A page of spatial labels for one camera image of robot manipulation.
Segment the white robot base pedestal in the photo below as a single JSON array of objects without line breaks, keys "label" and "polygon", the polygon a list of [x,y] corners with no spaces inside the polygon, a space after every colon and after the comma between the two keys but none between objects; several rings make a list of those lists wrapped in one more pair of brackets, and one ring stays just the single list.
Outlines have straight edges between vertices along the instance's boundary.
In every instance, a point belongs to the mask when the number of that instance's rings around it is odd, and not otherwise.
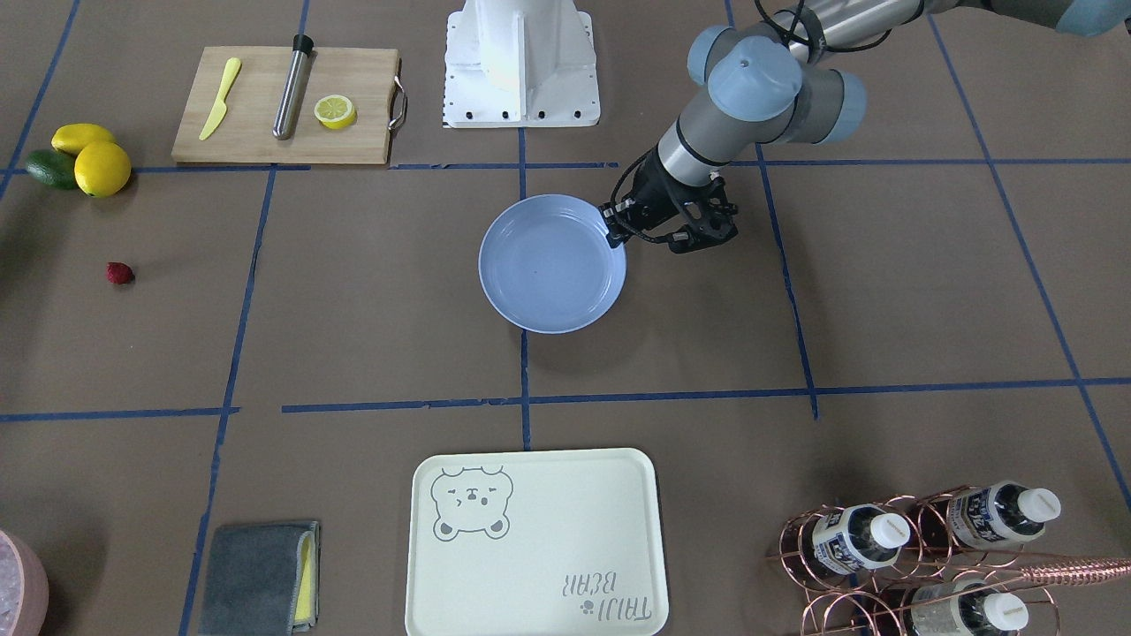
[{"label": "white robot base pedestal", "polygon": [[573,1],[466,1],[444,35],[444,128],[598,124],[593,20]]}]

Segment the silver UR robot arm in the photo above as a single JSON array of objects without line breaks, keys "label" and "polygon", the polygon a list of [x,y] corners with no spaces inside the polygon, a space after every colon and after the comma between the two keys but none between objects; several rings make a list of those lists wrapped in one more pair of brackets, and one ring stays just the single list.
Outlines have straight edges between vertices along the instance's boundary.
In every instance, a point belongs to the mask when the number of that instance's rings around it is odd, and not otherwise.
[{"label": "silver UR robot arm", "polygon": [[696,97],[657,145],[625,169],[625,194],[599,206],[605,241],[639,239],[674,253],[720,246],[739,234],[739,207],[722,169],[756,144],[844,140],[866,113],[860,78],[821,60],[877,48],[893,28],[953,1],[800,1],[739,29],[696,36],[687,69]]}]

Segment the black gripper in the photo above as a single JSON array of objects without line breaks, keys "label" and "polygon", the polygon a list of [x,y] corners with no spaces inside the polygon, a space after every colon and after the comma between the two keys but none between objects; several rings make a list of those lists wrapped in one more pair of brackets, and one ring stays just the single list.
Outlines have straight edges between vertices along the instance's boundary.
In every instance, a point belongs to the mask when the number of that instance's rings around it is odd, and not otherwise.
[{"label": "black gripper", "polygon": [[663,167],[651,148],[627,166],[608,201],[598,206],[606,241],[618,248],[638,238],[666,244],[672,253],[691,253],[722,246],[739,235],[732,220],[739,206],[725,194],[719,174],[708,173],[707,184],[682,184]]}]

